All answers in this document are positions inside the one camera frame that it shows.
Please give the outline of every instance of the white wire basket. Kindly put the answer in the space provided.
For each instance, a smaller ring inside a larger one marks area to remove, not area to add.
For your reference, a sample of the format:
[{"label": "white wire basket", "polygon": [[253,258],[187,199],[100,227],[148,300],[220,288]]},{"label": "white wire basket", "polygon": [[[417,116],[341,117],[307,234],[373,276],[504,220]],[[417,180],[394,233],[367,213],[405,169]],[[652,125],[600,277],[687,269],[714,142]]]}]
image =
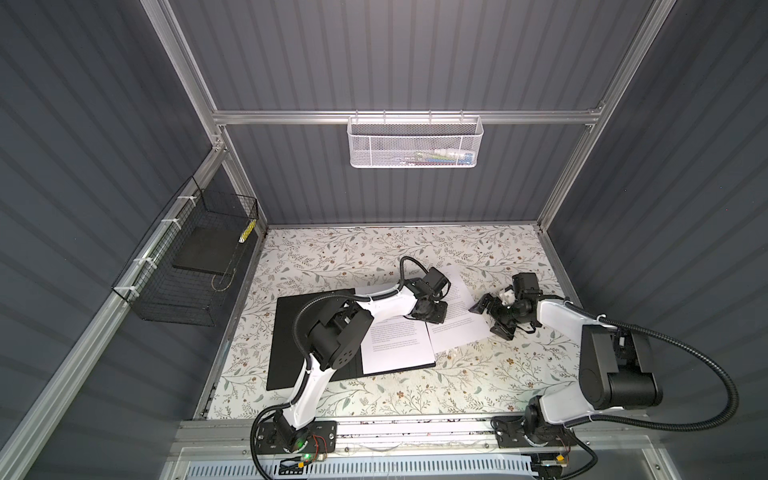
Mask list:
[{"label": "white wire basket", "polygon": [[349,162],[355,168],[471,168],[482,122],[461,114],[400,114],[349,118]]}]

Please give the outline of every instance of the table surface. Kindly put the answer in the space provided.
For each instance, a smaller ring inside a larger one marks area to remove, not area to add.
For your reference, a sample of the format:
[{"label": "table surface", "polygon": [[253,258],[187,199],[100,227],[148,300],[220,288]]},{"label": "table surface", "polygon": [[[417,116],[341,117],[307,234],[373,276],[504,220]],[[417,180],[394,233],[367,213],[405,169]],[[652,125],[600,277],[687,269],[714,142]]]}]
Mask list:
[{"label": "table surface", "polygon": [[[209,419],[256,417],[289,389],[266,391],[280,296],[391,283],[399,258],[427,267],[455,264],[475,299],[536,272],[545,293],[562,295],[533,226],[271,230],[227,354]],[[413,265],[406,274],[416,275]],[[578,347],[546,327],[512,341],[492,336],[437,354],[431,369],[331,382],[318,416],[508,412],[577,379]]]}]

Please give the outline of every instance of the red wire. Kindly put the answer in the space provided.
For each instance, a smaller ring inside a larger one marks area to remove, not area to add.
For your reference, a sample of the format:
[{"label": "red wire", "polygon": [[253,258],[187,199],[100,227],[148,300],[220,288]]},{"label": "red wire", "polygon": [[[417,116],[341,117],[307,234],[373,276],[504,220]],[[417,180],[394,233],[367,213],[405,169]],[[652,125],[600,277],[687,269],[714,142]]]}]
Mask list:
[{"label": "red wire", "polygon": [[570,445],[565,445],[565,442],[563,441],[563,438],[560,437],[560,436],[558,436],[558,440],[560,440],[560,443],[563,444],[563,449],[565,449],[566,462],[570,461],[571,460],[571,446]]},{"label": "red wire", "polygon": [[317,460],[317,455],[320,453],[320,444],[317,442],[317,437],[315,435],[312,435],[312,438],[315,440],[315,456],[312,458],[312,461],[314,462]]},{"label": "red wire", "polygon": [[325,438],[320,437],[320,440],[323,440],[324,449],[326,450],[326,455],[328,455],[328,444],[326,443]]}]

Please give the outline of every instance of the black wire basket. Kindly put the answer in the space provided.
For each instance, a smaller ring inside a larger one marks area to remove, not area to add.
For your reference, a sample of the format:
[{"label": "black wire basket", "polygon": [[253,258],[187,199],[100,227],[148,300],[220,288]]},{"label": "black wire basket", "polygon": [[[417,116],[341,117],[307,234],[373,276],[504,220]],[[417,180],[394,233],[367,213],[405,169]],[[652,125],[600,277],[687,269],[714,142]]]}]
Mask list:
[{"label": "black wire basket", "polygon": [[258,241],[257,200],[198,189],[182,206],[157,245],[132,263],[130,286],[112,286],[144,320],[215,326],[229,321]]}]

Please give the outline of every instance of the gray panel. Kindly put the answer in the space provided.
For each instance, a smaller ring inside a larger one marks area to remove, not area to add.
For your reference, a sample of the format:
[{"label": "gray panel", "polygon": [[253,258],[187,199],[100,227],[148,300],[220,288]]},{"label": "gray panel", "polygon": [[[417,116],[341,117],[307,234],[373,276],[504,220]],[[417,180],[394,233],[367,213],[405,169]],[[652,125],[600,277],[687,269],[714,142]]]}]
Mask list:
[{"label": "gray panel", "polygon": [[172,0],[222,110],[597,106],[650,0]]},{"label": "gray panel", "polygon": [[[138,2],[3,2],[0,28],[3,445],[210,143]],[[129,317],[29,478],[154,477],[220,335]]]},{"label": "gray panel", "polygon": [[[665,437],[685,478],[766,461],[767,22],[765,1],[678,1],[550,229],[588,309],[691,343],[739,386],[726,425]],[[706,367],[654,348],[665,392],[653,418],[722,409]]]},{"label": "gray panel", "polygon": [[341,125],[230,125],[270,223],[512,221],[538,216],[583,131],[579,125],[492,125],[478,165],[349,165]]}]

